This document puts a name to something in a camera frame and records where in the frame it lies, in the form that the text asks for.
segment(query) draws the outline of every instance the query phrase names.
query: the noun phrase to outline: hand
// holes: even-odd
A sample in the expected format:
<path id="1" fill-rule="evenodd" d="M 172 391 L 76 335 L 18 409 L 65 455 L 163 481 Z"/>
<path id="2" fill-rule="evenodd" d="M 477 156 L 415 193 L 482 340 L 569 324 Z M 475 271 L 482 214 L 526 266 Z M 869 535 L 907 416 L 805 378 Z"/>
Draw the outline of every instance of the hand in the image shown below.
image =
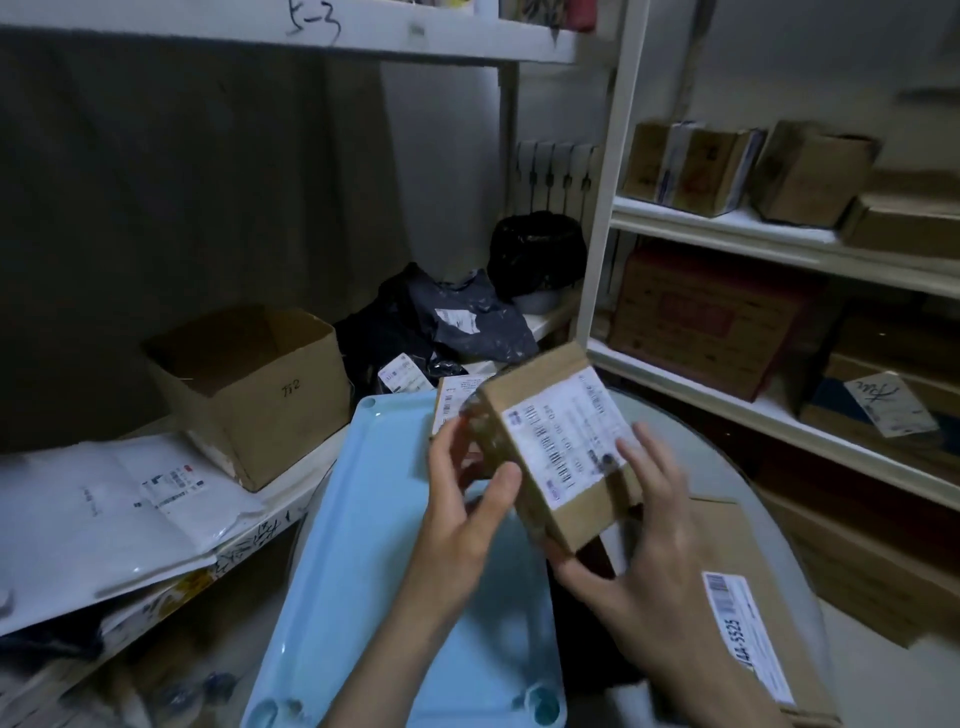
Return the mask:
<path id="1" fill-rule="evenodd" d="M 643 450 L 617 449 L 643 489 L 643 531 L 627 571 L 597 576 L 553 542 L 557 580 L 610 630 L 624 657 L 696 726 L 788 725 L 769 693 L 731 656 L 710 609 L 686 476 L 670 449 L 634 425 Z"/>
<path id="2" fill-rule="evenodd" d="M 448 421 L 430 446 L 430 499 L 397 601 L 446 629 L 453 626 L 476 590 L 500 522 L 520 488 L 520 468 L 504 463 L 468 516 L 463 491 L 479 468 L 463 469 L 470 443 L 463 418 Z"/>

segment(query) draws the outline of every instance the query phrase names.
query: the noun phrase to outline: left hand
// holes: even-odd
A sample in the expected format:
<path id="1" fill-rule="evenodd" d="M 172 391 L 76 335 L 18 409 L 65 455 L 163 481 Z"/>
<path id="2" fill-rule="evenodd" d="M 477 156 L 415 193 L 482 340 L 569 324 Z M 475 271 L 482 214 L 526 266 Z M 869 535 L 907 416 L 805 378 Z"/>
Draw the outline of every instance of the left hand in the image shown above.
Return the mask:
<path id="1" fill-rule="evenodd" d="M 430 445 L 430 497 L 397 595 L 397 601 L 444 630 L 476 590 L 493 536 L 520 489 L 520 468 L 504 463 L 468 516 L 463 491 L 475 470 L 462 464 L 470 439 L 467 420 L 457 417 Z"/>

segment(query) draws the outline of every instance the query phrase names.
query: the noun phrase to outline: brown cardboard box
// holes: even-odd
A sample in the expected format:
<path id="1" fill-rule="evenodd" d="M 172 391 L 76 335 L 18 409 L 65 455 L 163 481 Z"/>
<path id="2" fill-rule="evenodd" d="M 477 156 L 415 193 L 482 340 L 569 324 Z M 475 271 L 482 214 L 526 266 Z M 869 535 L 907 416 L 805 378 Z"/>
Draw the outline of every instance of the brown cardboard box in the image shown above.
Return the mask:
<path id="1" fill-rule="evenodd" d="M 704 570 L 734 574 L 747 580 L 793 697 L 792 705 L 778 700 L 780 709 L 798 725 L 840 725 L 834 702 L 817 673 L 743 510 L 734 502 L 700 497 L 693 498 L 691 505 L 704 544 Z"/>
<path id="2" fill-rule="evenodd" d="M 768 220 L 832 228 L 863 188 L 879 147 L 866 136 L 780 121 L 747 183 L 751 203 Z"/>
<path id="3" fill-rule="evenodd" d="M 773 263 L 646 242 L 627 261 L 609 343 L 753 400 L 819 285 Z"/>
<path id="4" fill-rule="evenodd" d="M 613 444 L 633 435 L 575 342 L 487 379 L 465 407 L 485 463 L 522 468 L 516 512 L 535 535 L 574 552 L 641 501 Z"/>
<path id="5" fill-rule="evenodd" d="M 295 308 L 211 313 L 143 344 L 180 428 L 258 491 L 349 422 L 333 327 Z"/>
<path id="6" fill-rule="evenodd" d="M 781 453 L 756 489 L 817 595 L 893 643 L 960 617 L 960 514 L 834 463 Z"/>
<path id="7" fill-rule="evenodd" d="M 840 236 L 853 248 L 960 258 L 960 178 L 878 170 L 853 201 Z"/>
<path id="8" fill-rule="evenodd" d="M 897 434 L 875 425 L 847 384 L 877 376 L 905 387 L 936 427 Z M 893 307 L 855 311 L 800 420 L 960 484 L 960 325 Z"/>
<path id="9" fill-rule="evenodd" d="M 623 194 L 714 217 L 736 209 L 764 132 L 714 132 L 689 122 L 636 125 Z"/>

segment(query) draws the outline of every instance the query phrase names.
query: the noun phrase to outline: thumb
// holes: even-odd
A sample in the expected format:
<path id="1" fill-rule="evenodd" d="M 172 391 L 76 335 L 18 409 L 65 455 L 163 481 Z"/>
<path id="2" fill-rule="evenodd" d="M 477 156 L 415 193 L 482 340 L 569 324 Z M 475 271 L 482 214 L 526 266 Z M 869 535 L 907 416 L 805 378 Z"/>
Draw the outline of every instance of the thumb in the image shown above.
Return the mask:
<path id="1" fill-rule="evenodd" d="M 581 564 L 576 556 L 567 553 L 557 542 L 544 539 L 541 546 L 557 581 L 594 613 L 601 611 L 613 582 L 597 576 Z"/>
<path id="2" fill-rule="evenodd" d="M 500 527 L 500 522 L 514 507 L 522 479 L 522 473 L 516 463 L 504 463 L 496 469 L 487 490 L 480 498 L 479 505 L 467 521 L 466 530 L 476 543 L 484 547 L 490 545 L 496 529 Z"/>

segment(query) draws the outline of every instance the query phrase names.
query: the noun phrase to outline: floor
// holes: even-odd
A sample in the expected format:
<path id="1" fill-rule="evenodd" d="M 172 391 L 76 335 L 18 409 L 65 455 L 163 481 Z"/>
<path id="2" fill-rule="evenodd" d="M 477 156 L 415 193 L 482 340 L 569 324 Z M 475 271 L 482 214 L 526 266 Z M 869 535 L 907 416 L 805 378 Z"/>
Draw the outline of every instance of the floor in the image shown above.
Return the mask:
<path id="1" fill-rule="evenodd" d="M 821 601 L 840 716 L 848 728 L 948 728 L 960 716 L 960 644 L 898 647 Z"/>

